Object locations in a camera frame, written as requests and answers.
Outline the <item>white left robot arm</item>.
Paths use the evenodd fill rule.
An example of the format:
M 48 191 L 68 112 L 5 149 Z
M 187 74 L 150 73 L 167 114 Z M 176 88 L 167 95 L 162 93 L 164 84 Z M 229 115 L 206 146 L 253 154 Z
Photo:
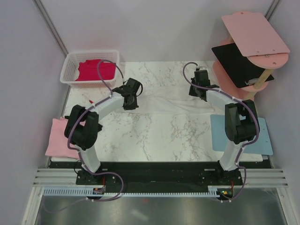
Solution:
M 110 90 L 108 97 L 89 108 L 75 105 L 67 119 L 64 136 L 67 147 L 78 152 L 82 167 L 87 171 L 87 180 L 99 184 L 103 173 L 98 170 L 101 166 L 95 150 L 98 133 L 102 130 L 99 121 L 117 109 L 134 110 L 138 108 L 138 91 L 143 91 L 143 85 L 129 78 L 125 84 Z

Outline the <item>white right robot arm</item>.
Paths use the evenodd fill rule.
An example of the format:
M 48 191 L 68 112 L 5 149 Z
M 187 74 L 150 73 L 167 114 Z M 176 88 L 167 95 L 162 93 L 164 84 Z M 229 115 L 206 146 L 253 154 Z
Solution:
M 230 171 L 239 168 L 240 157 L 247 145 L 259 136 L 259 124 L 255 104 L 252 100 L 240 100 L 211 85 L 208 72 L 197 68 L 191 78 L 189 95 L 199 97 L 224 111 L 225 134 L 228 139 L 226 149 L 219 161 L 220 170 L 215 172 L 215 180 L 226 184 L 232 178 Z

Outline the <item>black square sheet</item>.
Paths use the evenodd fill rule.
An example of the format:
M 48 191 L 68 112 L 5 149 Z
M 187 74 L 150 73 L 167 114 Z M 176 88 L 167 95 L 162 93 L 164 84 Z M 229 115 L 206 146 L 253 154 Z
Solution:
M 265 71 L 242 56 L 235 43 L 216 46 L 211 50 L 237 88 L 249 86 L 249 81 L 258 79 Z

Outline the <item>red t shirt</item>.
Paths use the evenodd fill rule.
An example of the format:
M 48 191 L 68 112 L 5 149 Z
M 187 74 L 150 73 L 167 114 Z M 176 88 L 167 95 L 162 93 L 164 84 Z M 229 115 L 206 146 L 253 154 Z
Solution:
M 115 77 L 116 66 L 110 62 L 102 62 L 98 67 L 99 62 L 100 59 L 80 62 L 76 81 L 100 81 L 98 72 L 103 80 L 112 80 Z

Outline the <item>black t shirt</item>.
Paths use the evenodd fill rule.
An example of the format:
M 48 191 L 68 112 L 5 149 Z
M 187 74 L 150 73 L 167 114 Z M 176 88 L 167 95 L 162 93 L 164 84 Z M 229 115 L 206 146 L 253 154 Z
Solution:
M 101 124 L 98 124 L 98 132 L 102 130 L 103 126 Z

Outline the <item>white plastic basket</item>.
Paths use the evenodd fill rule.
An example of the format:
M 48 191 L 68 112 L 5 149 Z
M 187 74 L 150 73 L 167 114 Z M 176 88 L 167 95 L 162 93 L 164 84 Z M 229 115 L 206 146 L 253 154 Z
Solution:
M 64 61 L 60 82 L 72 88 L 113 87 L 116 83 L 116 65 L 120 54 L 116 50 L 70 52 Z

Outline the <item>light blue mat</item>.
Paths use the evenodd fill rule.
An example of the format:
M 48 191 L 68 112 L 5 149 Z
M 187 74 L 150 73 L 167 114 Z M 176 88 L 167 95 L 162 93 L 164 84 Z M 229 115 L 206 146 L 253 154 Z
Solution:
M 224 152 L 227 146 L 228 138 L 225 134 L 225 116 L 212 114 L 210 116 L 212 148 L 214 151 Z M 260 133 L 258 140 L 246 147 L 243 153 L 273 155 L 273 149 L 264 118 L 258 118 Z

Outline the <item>pink wooden shelf stand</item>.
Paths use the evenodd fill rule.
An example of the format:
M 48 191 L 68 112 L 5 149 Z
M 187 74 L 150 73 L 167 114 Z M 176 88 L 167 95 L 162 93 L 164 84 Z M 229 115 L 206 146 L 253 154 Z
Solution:
M 235 43 L 242 56 L 265 71 L 258 79 L 249 81 L 249 86 L 237 88 L 216 58 L 213 70 L 217 81 L 226 93 L 242 100 L 253 100 L 255 94 L 274 79 L 274 70 L 287 63 L 290 49 L 261 13 L 240 11 L 221 18 L 229 37 L 220 45 Z

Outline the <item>pink t shirt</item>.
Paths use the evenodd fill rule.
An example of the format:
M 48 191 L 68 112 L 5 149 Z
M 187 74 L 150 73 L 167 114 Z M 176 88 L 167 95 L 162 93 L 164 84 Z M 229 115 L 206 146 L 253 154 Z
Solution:
M 55 158 L 79 159 L 78 152 L 68 148 L 68 139 L 64 136 L 68 120 L 61 117 L 52 120 L 49 143 L 45 155 Z

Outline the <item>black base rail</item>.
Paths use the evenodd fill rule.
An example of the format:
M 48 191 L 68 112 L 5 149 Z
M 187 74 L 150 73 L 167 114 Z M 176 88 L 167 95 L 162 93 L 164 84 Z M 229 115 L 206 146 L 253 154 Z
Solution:
M 79 162 L 52 162 L 51 169 L 72 169 L 77 185 L 104 185 L 113 190 L 203 190 L 207 186 L 236 187 L 243 183 L 238 169 L 223 172 L 217 162 L 102 162 L 93 176 Z

